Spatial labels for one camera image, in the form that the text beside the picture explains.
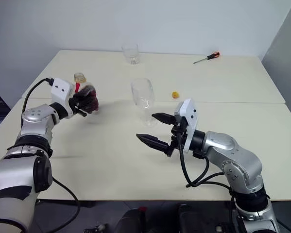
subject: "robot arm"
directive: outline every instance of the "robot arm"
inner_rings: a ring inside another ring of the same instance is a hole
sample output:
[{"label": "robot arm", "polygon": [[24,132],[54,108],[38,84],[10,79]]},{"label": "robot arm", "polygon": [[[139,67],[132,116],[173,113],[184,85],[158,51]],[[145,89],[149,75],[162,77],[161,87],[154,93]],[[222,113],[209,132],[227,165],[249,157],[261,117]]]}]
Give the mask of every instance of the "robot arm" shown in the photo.
[{"label": "robot arm", "polygon": [[50,148],[52,129],[63,118],[95,110],[90,93],[74,95],[74,86],[54,79],[52,104],[22,114],[23,125],[15,144],[0,160],[0,232],[27,232],[38,194],[52,183]]},{"label": "robot arm", "polygon": [[[238,145],[231,136],[223,133],[195,130],[198,116],[192,100],[185,100],[175,110],[174,116],[157,113],[153,117],[166,124],[173,124],[171,144],[147,134],[137,137],[149,147],[171,156],[174,149],[193,151],[197,158],[207,158],[226,176],[230,194],[235,197],[241,233],[258,233],[271,230],[279,233],[272,204],[264,189],[261,176],[262,164],[252,152]],[[181,145],[177,137],[181,136]]]}]

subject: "white table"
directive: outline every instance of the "white table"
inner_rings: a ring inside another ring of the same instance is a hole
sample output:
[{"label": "white table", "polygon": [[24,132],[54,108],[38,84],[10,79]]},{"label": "white table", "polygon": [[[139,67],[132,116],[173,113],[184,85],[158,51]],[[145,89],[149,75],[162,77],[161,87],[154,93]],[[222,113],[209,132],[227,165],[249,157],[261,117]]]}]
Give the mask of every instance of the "white table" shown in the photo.
[{"label": "white table", "polygon": [[[31,99],[28,107],[50,103]],[[20,129],[21,99],[0,125],[0,158],[13,145]],[[156,110],[172,114],[176,102],[157,102]],[[291,113],[284,104],[202,103],[197,128],[233,136],[263,164],[263,179],[272,200],[291,200]],[[131,101],[100,102],[98,114],[62,120],[53,130],[52,173],[81,200],[228,200],[228,192],[214,185],[185,188],[178,151],[171,158],[136,138],[148,133],[170,142],[171,126],[145,128]],[[186,157],[191,179],[205,162]],[[210,166],[209,173],[218,172]],[[214,179],[226,183],[224,176]],[[71,199],[53,184],[42,199]]]},{"label": "white table", "polygon": [[[140,64],[130,65],[121,52],[62,50],[33,84],[47,77],[74,82],[74,73],[82,72],[104,101],[130,100],[130,82],[144,77],[151,80],[157,101],[173,101],[171,93],[178,91],[181,99],[199,102],[285,103],[257,57],[221,56],[192,64],[202,58],[143,53]],[[51,98],[50,87],[42,84],[31,98]]]}]

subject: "screwdriver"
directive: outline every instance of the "screwdriver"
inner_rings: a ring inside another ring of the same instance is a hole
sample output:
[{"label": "screwdriver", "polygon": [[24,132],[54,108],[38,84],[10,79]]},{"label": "screwdriver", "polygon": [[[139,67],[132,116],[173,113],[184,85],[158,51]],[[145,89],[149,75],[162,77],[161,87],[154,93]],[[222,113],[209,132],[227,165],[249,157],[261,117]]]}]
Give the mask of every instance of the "screwdriver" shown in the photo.
[{"label": "screwdriver", "polygon": [[213,59],[213,58],[217,58],[219,57],[220,53],[219,52],[214,52],[213,54],[207,56],[206,58],[202,59],[202,60],[199,60],[197,62],[201,62],[203,60],[210,60],[210,59]]}]

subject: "red screwdriver handle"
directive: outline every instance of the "red screwdriver handle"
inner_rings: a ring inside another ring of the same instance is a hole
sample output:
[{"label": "red screwdriver handle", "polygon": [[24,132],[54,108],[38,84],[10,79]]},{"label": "red screwdriver handle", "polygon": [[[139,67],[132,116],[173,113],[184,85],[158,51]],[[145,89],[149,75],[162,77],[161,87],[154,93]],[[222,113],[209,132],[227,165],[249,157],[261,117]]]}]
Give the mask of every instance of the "red screwdriver handle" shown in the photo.
[{"label": "red screwdriver handle", "polygon": [[207,59],[210,60],[210,59],[213,59],[213,58],[217,58],[219,57],[220,53],[219,52],[214,52],[213,54],[207,56]]}]

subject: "drinking glass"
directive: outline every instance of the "drinking glass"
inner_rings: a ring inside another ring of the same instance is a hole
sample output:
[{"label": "drinking glass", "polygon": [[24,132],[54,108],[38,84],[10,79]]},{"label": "drinking glass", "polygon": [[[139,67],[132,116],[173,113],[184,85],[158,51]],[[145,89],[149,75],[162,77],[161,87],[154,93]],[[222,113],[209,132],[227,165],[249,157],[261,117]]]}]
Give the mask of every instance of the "drinking glass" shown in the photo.
[{"label": "drinking glass", "polygon": [[129,64],[136,65],[140,62],[140,55],[137,44],[123,44],[122,53]]},{"label": "drinking glass", "polygon": [[146,78],[135,79],[131,82],[131,91],[143,124],[148,127],[157,124],[157,120],[152,117],[151,112],[155,101],[151,81]]}]

